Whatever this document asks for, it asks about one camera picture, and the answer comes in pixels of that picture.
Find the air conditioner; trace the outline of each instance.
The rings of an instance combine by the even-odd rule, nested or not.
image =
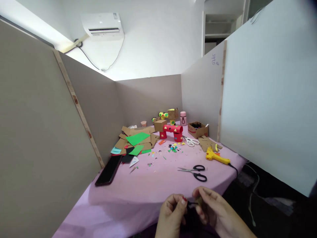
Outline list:
[[[83,27],[92,40],[121,40],[124,32],[119,13],[94,13],[81,15]]]

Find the red cardboard tube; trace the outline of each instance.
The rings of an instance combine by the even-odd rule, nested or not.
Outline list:
[[[160,139],[166,139],[166,138],[167,138],[166,132],[160,132],[160,133],[159,133],[159,138],[160,138]]]
[[[164,125],[163,130],[165,132],[182,133],[183,132],[183,127],[182,126]]]
[[[182,142],[183,141],[183,134],[182,133],[174,133],[174,140],[176,142]]]

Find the hand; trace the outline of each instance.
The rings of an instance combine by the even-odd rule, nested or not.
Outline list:
[[[155,238],[179,238],[180,226],[186,224],[187,199],[182,194],[170,195],[159,212]]]
[[[256,238],[234,209],[215,191],[198,187],[193,191],[193,197],[203,200],[201,207],[196,206],[201,222],[209,223],[221,238]]]

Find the black paper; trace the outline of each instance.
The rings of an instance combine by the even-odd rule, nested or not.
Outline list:
[[[134,147],[126,149],[126,155],[121,159],[122,163],[130,163],[131,160],[134,158],[134,155],[129,155],[132,152]]]

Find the green paper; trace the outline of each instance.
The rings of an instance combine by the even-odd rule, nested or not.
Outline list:
[[[130,142],[131,145],[135,146],[136,144],[140,143],[141,141],[143,141],[144,139],[146,139],[149,136],[150,136],[149,134],[141,132],[141,133],[136,134],[134,136],[126,137],[126,139],[128,140],[128,142]]]
[[[142,152],[141,152],[141,154],[145,154],[145,153],[151,153],[152,152],[152,150],[151,149],[149,149],[149,150],[143,150]]]
[[[133,149],[133,151],[131,151],[129,154],[131,154],[131,155],[138,155],[138,154],[141,152],[141,150],[143,149],[143,147],[144,147],[144,145],[137,145],[137,146]]]

